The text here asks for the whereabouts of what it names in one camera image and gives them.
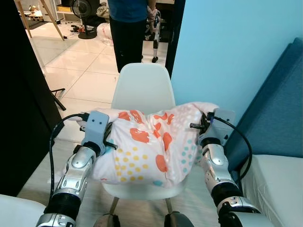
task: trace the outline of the chair backrest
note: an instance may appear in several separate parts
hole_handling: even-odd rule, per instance
[[[112,109],[140,110],[151,114],[175,105],[166,68],[155,63],[131,63],[122,68]]]

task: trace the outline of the black cable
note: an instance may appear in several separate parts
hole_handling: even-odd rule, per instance
[[[248,163],[247,163],[245,171],[242,173],[242,175],[240,176],[240,178],[236,180],[236,183],[238,183],[246,175],[246,173],[250,169],[250,164],[251,164],[251,161],[252,161],[252,148],[251,148],[250,142],[248,141],[248,139],[246,138],[246,136],[244,136],[244,134],[240,130],[238,130],[234,125],[230,124],[228,121],[223,120],[222,118],[216,117],[216,116],[214,116],[214,119],[216,119],[216,120],[218,120],[220,122],[223,122],[224,124],[227,124],[228,126],[230,126],[233,129],[235,129],[243,137],[244,141],[247,144],[248,151],[249,151]]]
[[[55,127],[53,128],[53,131],[51,133],[51,137],[49,139],[49,159],[50,159],[50,162],[51,162],[51,193],[50,193],[50,196],[49,196],[49,201],[51,200],[52,196],[53,196],[53,192],[54,192],[54,185],[55,185],[55,179],[54,179],[54,167],[53,167],[53,147],[52,147],[52,142],[54,140],[54,134],[56,133],[56,130],[58,128],[59,125],[61,125],[66,119],[69,119],[71,117],[83,117],[84,114],[82,113],[78,113],[78,114],[72,114],[72,115],[69,115],[67,117],[64,117],[61,121],[59,121]]]

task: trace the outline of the black pants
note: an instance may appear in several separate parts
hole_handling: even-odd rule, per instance
[[[109,18],[118,72],[129,64],[141,62],[146,20],[126,23]]]

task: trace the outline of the black door frame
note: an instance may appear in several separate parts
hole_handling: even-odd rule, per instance
[[[167,49],[165,67],[169,72],[169,77],[171,78],[172,70],[174,68],[177,46],[180,36],[180,29],[183,19],[184,7],[186,0],[175,0],[174,12],[172,15],[172,30],[169,38],[169,46]]]

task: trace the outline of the white plastic bag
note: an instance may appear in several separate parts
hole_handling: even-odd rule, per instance
[[[114,45],[109,23],[102,23],[97,27],[97,38],[108,46]]]

